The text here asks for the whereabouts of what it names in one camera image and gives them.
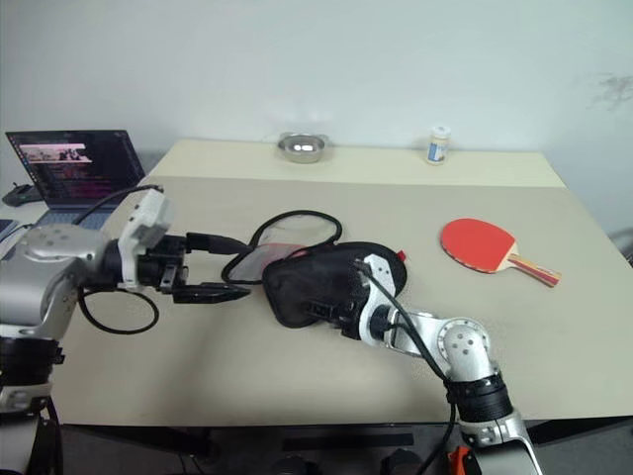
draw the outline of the black cable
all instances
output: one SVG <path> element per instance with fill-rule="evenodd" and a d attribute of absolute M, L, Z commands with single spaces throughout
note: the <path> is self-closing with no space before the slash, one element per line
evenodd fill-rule
<path fill-rule="evenodd" d="M 187 465 L 185 465 L 185 459 L 182 457 L 182 453 L 178 454 L 178 459 L 180 460 L 180 466 L 182 467 L 182 473 L 184 473 L 186 475 L 188 473 L 187 472 Z"/>
<path fill-rule="evenodd" d="M 63 475 L 63 445 L 61 442 L 61 426 L 59 425 L 59 417 L 52 397 L 48 396 L 46 402 L 46 410 L 48 415 L 55 424 L 55 454 L 53 456 L 53 470 L 55 475 Z"/>
<path fill-rule="evenodd" d="M 448 426 L 444 431 L 444 435 L 442 435 L 442 439 L 439 441 L 437 446 L 433 449 L 431 454 L 424 460 L 424 462 L 419 466 L 415 475 L 422 475 L 428 467 L 433 463 L 433 461 L 438 457 L 440 453 L 446 450 L 446 444 L 448 443 L 448 439 L 451 436 L 451 432 L 455 427 L 455 419 L 457 418 L 457 411 L 455 409 L 455 404 L 451 404 L 451 416 L 448 420 Z"/>
<path fill-rule="evenodd" d="M 81 222 L 83 220 L 85 220 L 89 215 L 94 213 L 96 210 L 101 208 L 106 203 L 111 202 L 115 198 L 119 198 L 120 196 L 128 196 L 131 193 L 135 193 L 137 191 L 142 191 L 142 190 L 158 190 L 158 191 L 160 191 L 162 193 L 162 186 L 159 186 L 159 185 L 141 185 L 141 186 L 135 186 L 135 187 L 132 187 L 132 188 L 126 188 L 124 190 L 115 191 L 114 193 L 111 193 L 110 195 L 106 196 L 105 198 L 99 200 L 97 203 L 92 205 L 89 209 L 87 209 L 82 214 L 80 214 L 77 218 L 72 220 L 72 224 L 73 225 L 81 224 Z"/>
<path fill-rule="evenodd" d="M 376 286 L 376 288 L 387 298 L 387 300 L 389 300 L 389 302 L 394 307 L 396 307 L 396 310 L 398 310 L 403 320 L 407 322 L 407 328 L 403 327 L 403 330 L 407 332 L 408 337 L 411 339 L 411 341 L 413 341 L 413 344 L 417 348 L 417 351 L 419 351 L 419 354 L 426 360 L 428 366 L 437 375 L 437 377 L 440 378 L 442 381 L 447 382 L 448 378 L 437 365 L 437 362 L 424 344 L 424 341 L 415 329 L 415 325 L 413 324 L 413 321 L 411 320 L 411 317 L 408 315 L 408 312 L 405 310 L 405 308 L 400 304 L 400 302 L 398 302 L 398 300 L 396 300 L 393 295 L 391 295 L 387 291 L 385 287 L 383 287 L 378 279 L 376 279 L 376 277 L 372 275 L 371 271 L 367 270 L 366 264 L 362 262 L 355 262 L 354 266 Z"/>
<path fill-rule="evenodd" d="M 194 465 L 196 465 L 198 472 L 200 472 L 202 475 L 206 475 L 205 471 L 202 469 L 202 467 L 198 463 L 198 460 L 196 460 L 196 457 L 194 455 L 190 455 L 189 458 L 191 458 L 191 461 L 194 462 Z"/>
<path fill-rule="evenodd" d="M 86 297 L 88 297 L 90 295 L 93 295 L 93 294 L 98 294 L 100 292 L 123 292 L 125 294 L 135 295 L 135 296 L 139 297 L 140 299 L 145 300 L 145 302 L 149 305 L 149 307 L 151 307 L 151 310 L 153 311 L 153 318 L 152 318 L 151 322 L 149 324 L 147 324 L 145 327 L 142 327 L 140 329 L 135 329 L 135 330 L 119 330 L 119 329 L 111 329 L 110 327 L 106 327 L 101 322 L 98 322 L 92 316 L 92 314 L 88 310 L 88 306 L 86 305 Z M 158 311 L 158 307 L 156 307 L 156 304 L 154 304 L 153 301 L 149 297 L 147 297 L 145 295 L 142 295 L 142 294 L 140 294 L 138 292 L 128 292 L 125 289 L 112 289 L 112 290 L 108 290 L 108 291 L 90 290 L 90 291 L 86 292 L 83 287 L 79 287 L 79 296 L 77 297 L 77 303 L 79 304 L 79 308 L 81 309 L 81 313 L 86 318 L 86 320 L 88 322 L 90 322 L 92 325 L 94 325 L 96 328 L 98 328 L 99 330 L 101 330 L 103 332 L 106 332 L 106 333 L 113 333 L 113 334 L 138 334 L 138 333 L 147 332 L 149 329 L 151 329 L 154 325 L 156 325 L 158 323 L 158 318 L 160 317 L 160 312 Z"/>
<path fill-rule="evenodd" d="M 5 240 L 6 238 L 8 238 L 9 236 L 14 235 L 16 232 L 18 232 L 19 230 L 27 230 L 28 228 L 30 228 L 33 225 L 33 223 L 28 223 L 27 225 L 21 225 L 16 227 L 14 230 L 11 230 L 10 233 L 7 233 L 5 236 L 3 236 L 0 239 L 0 242 L 2 242 L 3 240 Z"/>

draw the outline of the white wall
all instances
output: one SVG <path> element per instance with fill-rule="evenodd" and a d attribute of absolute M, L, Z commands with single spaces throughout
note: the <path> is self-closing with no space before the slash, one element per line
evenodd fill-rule
<path fill-rule="evenodd" d="M 633 228 L 631 0 L 0 0 L 0 128 L 540 149 Z M 26 175 L 5 138 L 0 190 Z"/>

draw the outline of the table surface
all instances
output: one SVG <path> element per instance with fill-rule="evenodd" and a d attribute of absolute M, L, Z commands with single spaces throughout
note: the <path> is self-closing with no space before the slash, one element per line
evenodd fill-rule
<path fill-rule="evenodd" d="M 195 174 L 185 166 L 196 162 L 188 156 L 169 158 L 180 162 L 180 176 L 162 174 L 171 166 L 163 162 L 148 179 L 162 183 L 174 202 L 171 233 L 248 240 L 283 211 L 333 214 L 343 224 L 342 241 L 372 240 L 406 251 L 409 279 L 401 299 L 407 307 L 484 324 L 512 402 L 526 418 L 633 413 L 633 383 L 626 377 L 633 272 L 551 169 L 513 186 L 490 178 L 461 186 L 410 178 L 402 184 L 402 177 L 387 184 L 350 177 L 330 183 L 195 178 L 186 175 Z M 431 173 L 448 163 L 421 165 Z M 207 176 L 211 168 L 203 171 L 199 164 L 196 172 Z M 137 199 L 126 200 L 109 220 L 111 236 Z M 515 269 L 489 275 L 455 263 L 437 237 L 445 223 L 463 216 L 512 231 L 522 254 L 561 271 L 561 283 L 550 289 Z M 225 256 L 191 254 L 190 282 L 219 280 L 227 262 Z M 442 384 L 421 361 L 342 337 L 326 325 L 285 329 L 260 288 L 214 306 L 175 305 L 152 290 L 145 293 L 158 304 L 161 320 L 144 334 L 102 333 L 75 313 L 63 342 L 66 361 L 53 373 L 65 423 L 248 426 L 447 418 Z M 140 326 L 149 317 L 142 302 L 125 295 L 98 295 L 89 305 L 113 326 Z"/>

